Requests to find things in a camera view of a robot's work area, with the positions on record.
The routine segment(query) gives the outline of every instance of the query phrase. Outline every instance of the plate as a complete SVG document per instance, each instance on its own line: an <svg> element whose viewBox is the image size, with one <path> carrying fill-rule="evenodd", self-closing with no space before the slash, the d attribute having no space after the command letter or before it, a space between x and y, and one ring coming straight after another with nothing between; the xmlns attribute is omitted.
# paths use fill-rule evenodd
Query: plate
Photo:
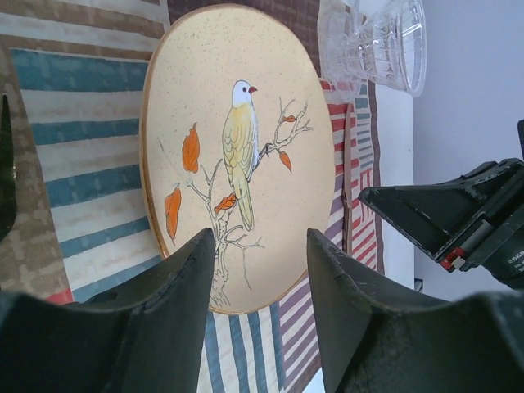
<svg viewBox="0 0 524 393"><path fill-rule="evenodd" d="M249 7L178 20L148 67L142 184L161 254L215 234L210 309L244 314L304 276L306 230L324 230L335 187L332 127L307 52Z"/></svg>

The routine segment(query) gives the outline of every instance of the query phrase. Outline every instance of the bird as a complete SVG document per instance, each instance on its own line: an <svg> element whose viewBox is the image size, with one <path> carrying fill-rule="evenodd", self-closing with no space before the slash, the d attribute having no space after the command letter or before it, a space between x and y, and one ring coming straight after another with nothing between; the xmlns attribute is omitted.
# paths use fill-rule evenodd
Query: bird
<svg viewBox="0 0 524 393"><path fill-rule="evenodd" d="M244 228L255 227L249 182L259 159L258 121L252 94L258 91L245 80L233 85L231 109L222 132L224 164L229 185L235 192Z"/></svg>

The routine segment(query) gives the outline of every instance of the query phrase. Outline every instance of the orange leaf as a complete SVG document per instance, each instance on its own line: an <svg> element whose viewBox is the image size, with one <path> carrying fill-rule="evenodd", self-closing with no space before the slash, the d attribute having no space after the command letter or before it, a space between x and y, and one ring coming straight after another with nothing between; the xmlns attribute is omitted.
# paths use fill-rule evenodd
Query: orange leaf
<svg viewBox="0 0 524 393"><path fill-rule="evenodd" d="M164 199L165 208L165 226L169 237L174 240L177 234L178 213L182 204L182 192L178 186L174 191Z"/></svg>
<svg viewBox="0 0 524 393"><path fill-rule="evenodd" d="M200 156L200 141L198 140L197 123L189 129L182 145L183 168L194 174L198 172L198 157Z"/></svg>
<svg viewBox="0 0 524 393"><path fill-rule="evenodd" d="M215 214L221 210L231 209L235 206L235 203L237 203L237 197L235 196L235 193L232 192L229 196L222 198L222 201L220 201L220 203L214 208Z"/></svg>
<svg viewBox="0 0 524 393"><path fill-rule="evenodd" d="M293 172L291 170L291 160L289 159L287 153L280 151L278 154L280 155L280 161L289 169L290 172Z"/></svg>
<svg viewBox="0 0 524 393"><path fill-rule="evenodd" d="M295 123L296 117L294 115L282 117L282 121L286 121L287 123Z"/></svg>

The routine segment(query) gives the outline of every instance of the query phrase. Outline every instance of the tablecloth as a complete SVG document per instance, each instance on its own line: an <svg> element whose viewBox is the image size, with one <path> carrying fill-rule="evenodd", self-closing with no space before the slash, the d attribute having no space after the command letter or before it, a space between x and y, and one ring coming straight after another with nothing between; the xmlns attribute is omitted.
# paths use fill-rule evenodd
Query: tablecloth
<svg viewBox="0 0 524 393"><path fill-rule="evenodd" d="M212 1L17 0L0 4L0 87L9 97L19 213L0 243L0 283L84 301L160 262L138 171L147 61L174 18ZM289 25L318 66L318 1L243 2ZM326 234L342 242L350 109L353 255L381 263L379 220L358 203L378 181L374 89L332 117L337 181ZM319 367L309 280L248 315L208 313L199 391L301 391Z"/></svg>

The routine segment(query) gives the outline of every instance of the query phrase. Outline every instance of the bird's tail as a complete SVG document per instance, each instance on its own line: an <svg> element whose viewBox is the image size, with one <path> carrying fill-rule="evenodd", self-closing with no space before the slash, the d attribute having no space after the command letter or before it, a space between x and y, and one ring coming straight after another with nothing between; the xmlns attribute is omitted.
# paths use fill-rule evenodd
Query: bird's tail
<svg viewBox="0 0 524 393"><path fill-rule="evenodd" d="M249 193L249 183L240 168L233 169L232 178L233 190L237 197L237 204L244 221L244 227L251 231L255 226L255 217L253 215L253 205L251 204L251 194Z"/></svg>

